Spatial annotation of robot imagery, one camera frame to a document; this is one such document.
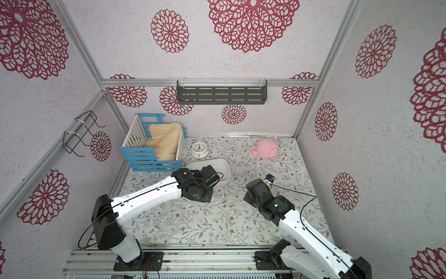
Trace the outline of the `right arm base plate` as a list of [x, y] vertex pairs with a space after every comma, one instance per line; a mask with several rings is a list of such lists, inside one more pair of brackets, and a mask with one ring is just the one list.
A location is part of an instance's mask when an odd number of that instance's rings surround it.
[[254, 261], [257, 270], [297, 269], [301, 264], [299, 255], [290, 252], [256, 251]]

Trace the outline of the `white plastic storage box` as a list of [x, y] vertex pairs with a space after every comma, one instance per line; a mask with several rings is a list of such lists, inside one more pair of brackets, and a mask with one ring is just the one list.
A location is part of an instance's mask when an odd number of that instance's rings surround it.
[[212, 166], [221, 178], [220, 182], [217, 184], [217, 187], [225, 186], [229, 183], [231, 179], [231, 170], [230, 164], [225, 159], [218, 158], [192, 162], [187, 164], [187, 168], [190, 170], [201, 170], [203, 167], [208, 165]]

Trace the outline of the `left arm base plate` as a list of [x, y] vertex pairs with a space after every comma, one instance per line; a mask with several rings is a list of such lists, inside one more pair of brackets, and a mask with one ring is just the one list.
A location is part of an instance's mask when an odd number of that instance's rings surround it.
[[133, 271], [161, 271], [163, 264], [163, 252], [144, 252], [135, 260], [125, 263], [123, 259], [118, 256], [113, 270], [115, 272], [133, 272]]

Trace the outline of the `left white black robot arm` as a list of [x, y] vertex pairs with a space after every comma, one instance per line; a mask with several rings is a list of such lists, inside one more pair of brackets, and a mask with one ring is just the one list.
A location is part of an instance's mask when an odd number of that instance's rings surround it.
[[220, 182], [219, 174], [211, 166], [200, 170], [178, 169], [164, 180], [131, 194], [102, 195], [97, 198], [92, 214], [92, 227], [99, 250], [111, 250], [125, 263], [142, 261], [141, 245], [123, 225], [132, 218], [158, 205], [185, 198], [196, 202], [210, 202], [213, 188]]

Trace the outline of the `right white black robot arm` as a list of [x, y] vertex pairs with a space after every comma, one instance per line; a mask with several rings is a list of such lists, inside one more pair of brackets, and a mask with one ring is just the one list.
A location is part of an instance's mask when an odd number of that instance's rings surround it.
[[308, 279], [371, 279], [371, 265], [362, 257], [354, 259], [333, 245], [304, 221], [295, 206], [283, 196], [246, 193], [244, 200], [305, 248], [300, 252], [282, 239], [269, 250], [268, 261], [279, 269], [296, 270]]

